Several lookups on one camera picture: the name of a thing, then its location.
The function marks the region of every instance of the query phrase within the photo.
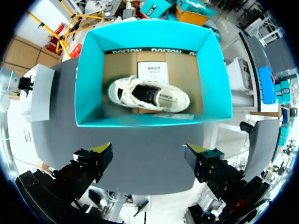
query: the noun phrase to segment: machine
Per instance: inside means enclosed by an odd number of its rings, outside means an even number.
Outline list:
[[[93,181],[101,179],[113,158],[111,143],[90,150],[80,149],[73,156],[70,164],[53,171],[54,177],[40,170],[17,177],[15,182],[21,195],[45,223],[113,223],[71,205]],[[244,181],[244,172],[228,165],[223,156],[218,149],[185,145],[185,159],[198,181],[207,183],[217,199],[226,204],[218,218],[198,205],[189,208],[195,224],[245,223],[255,216],[259,205],[268,201],[262,197],[269,185],[257,176],[250,182]]]
[[[29,77],[20,77],[15,71],[2,67],[0,69],[0,112],[6,112],[9,108],[9,93],[17,94],[19,90],[24,90],[28,94],[32,87]]]

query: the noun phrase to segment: shoe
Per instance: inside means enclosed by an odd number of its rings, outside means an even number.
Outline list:
[[[113,82],[108,97],[121,106],[172,113],[181,112],[190,104],[188,95],[179,88],[159,80],[138,79],[137,76]]]

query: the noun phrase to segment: shoelace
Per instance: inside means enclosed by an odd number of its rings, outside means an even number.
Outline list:
[[[118,80],[117,80],[117,81],[115,82],[116,86],[117,86],[118,88],[122,89],[122,94],[121,94],[121,99],[120,99],[121,103],[128,104],[128,102],[126,102],[126,100],[124,100],[124,98],[126,98],[126,96],[128,96],[128,97],[130,98],[130,100],[132,101],[132,102],[129,102],[129,103],[136,103],[136,102],[134,101],[134,98],[132,97],[132,93],[131,93],[131,91],[130,91],[131,83],[132,83],[132,81],[133,81],[134,79],[136,79],[136,78],[137,78],[137,76],[135,76],[135,75],[131,75],[131,76],[129,77],[129,79],[126,80],[126,81],[118,81]]]

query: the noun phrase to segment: red object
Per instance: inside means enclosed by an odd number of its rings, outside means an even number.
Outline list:
[[[60,26],[55,30],[55,33],[60,34],[60,32],[64,29],[64,24],[61,23]]]
[[[275,84],[275,78],[274,78],[273,74],[271,73],[270,75],[271,75],[271,77],[272,77],[273,84]]]
[[[146,16],[145,14],[143,14],[143,13],[140,12],[140,11],[137,11],[137,12],[136,12],[136,15],[137,15],[138,17],[140,17],[140,18],[149,19],[148,16]]]
[[[52,36],[52,37],[50,38],[50,41],[51,41],[52,43],[57,44],[58,39],[57,39],[56,37]]]
[[[55,43],[52,43],[52,42],[48,42],[46,45],[45,45],[45,48],[53,53],[56,54],[56,44]]]
[[[244,208],[246,205],[247,205],[246,201],[244,201],[243,199],[240,199],[238,201],[238,203],[234,206],[234,208],[229,213],[232,213],[238,209]]]
[[[71,52],[71,54],[70,54],[71,58],[73,58],[73,57],[79,57],[80,54],[81,54],[81,50],[82,50],[82,44],[79,43],[79,44],[75,47],[75,49]]]

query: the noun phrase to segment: black label strip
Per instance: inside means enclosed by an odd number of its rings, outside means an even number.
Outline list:
[[[157,5],[156,4],[153,4],[151,6],[151,8],[149,9],[149,11],[146,13],[147,16],[150,16],[154,11],[155,9],[157,8]]]
[[[123,48],[105,51],[105,54],[119,54],[119,53],[128,53],[128,52],[142,52],[142,51],[151,51],[151,52],[173,52],[179,54],[187,55],[196,55],[197,52],[191,50],[183,50],[176,48]]]

